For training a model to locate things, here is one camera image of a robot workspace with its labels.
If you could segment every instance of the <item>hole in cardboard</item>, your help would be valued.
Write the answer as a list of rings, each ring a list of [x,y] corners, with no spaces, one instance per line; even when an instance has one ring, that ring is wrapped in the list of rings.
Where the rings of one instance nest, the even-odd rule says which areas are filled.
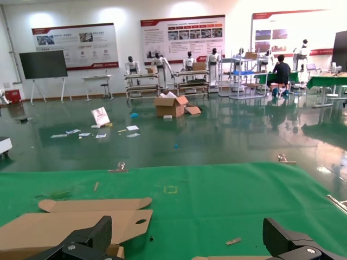
[[[136,221],[136,224],[142,224],[145,223],[147,219],[140,219],[139,221]]]

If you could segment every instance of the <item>black display screen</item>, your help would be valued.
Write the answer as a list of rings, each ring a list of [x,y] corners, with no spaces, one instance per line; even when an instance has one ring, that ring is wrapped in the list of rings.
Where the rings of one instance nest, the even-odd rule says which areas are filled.
[[[65,58],[62,50],[20,53],[20,58],[27,80],[67,77]]]
[[[341,66],[343,72],[347,72],[347,31],[337,32],[335,35],[332,62]]]

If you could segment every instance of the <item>man in black shirt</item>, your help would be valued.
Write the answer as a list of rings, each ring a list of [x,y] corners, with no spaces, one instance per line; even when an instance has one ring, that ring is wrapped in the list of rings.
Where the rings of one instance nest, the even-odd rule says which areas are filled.
[[[288,90],[288,81],[289,81],[289,74],[291,73],[291,68],[287,63],[284,63],[284,55],[279,55],[277,57],[278,62],[273,69],[273,73],[276,72],[276,79],[268,80],[266,85],[270,88],[270,91],[272,91],[273,96],[277,96],[278,89],[272,89],[271,83],[277,83],[277,84],[284,84],[286,86],[286,90],[284,92],[285,95],[289,93]]]

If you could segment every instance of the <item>reflective floor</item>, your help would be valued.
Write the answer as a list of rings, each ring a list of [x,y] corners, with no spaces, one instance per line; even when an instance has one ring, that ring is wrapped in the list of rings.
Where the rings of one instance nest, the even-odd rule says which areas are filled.
[[[130,106],[124,97],[13,105],[1,109],[0,136],[11,137],[13,149],[10,159],[0,161],[0,171],[115,169],[120,161],[126,168],[230,164],[277,161],[285,154],[337,198],[347,199],[347,108],[340,101],[312,109],[319,100],[316,94],[244,101],[216,94],[210,100],[189,97],[202,114],[172,121],[156,117],[152,99]],[[113,127],[91,129],[91,110],[102,106]],[[131,119],[131,113],[139,117]],[[29,122],[21,124],[25,117]],[[140,136],[118,132],[131,125],[139,127]],[[74,129],[94,136],[50,138]],[[103,133],[106,138],[95,138]]]

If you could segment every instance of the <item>green table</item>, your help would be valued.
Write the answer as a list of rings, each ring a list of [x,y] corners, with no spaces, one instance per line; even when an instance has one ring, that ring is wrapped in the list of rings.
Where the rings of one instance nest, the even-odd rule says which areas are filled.
[[[334,86],[334,94],[335,94],[336,86],[342,86],[342,85],[347,85],[347,77],[324,77],[324,76],[312,77],[306,85],[308,89],[311,89],[312,87],[323,87],[322,104],[315,105],[312,108],[332,106],[332,103],[325,104],[325,93],[326,93],[325,87]],[[345,100],[346,98],[341,97],[341,94],[342,94],[342,87],[339,87],[339,93],[337,95],[338,97],[332,97],[332,98],[329,98],[329,100]]]
[[[256,79],[259,79],[260,84],[265,84],[266,82],[266,75],[255,75]],[[273,80],[276,79],[276,73],[269,73],[267,80]],[[298,72],[291,72],[289,75],[289,80],[293,82],[299,82],[299,73]]]
[[[127,260],[269,255],[262,244],[264,217],[347,256],[347,216],[327,200],[325,188],[295,166],[274,162],[140,168],[123,174],[1,173],[0,185],[0,225],[39,212],[37,203],[56,191],[69,191],[69,199],[151,197],[149,229],[123,244]],[[226,245],[238,237],[240,243]]]

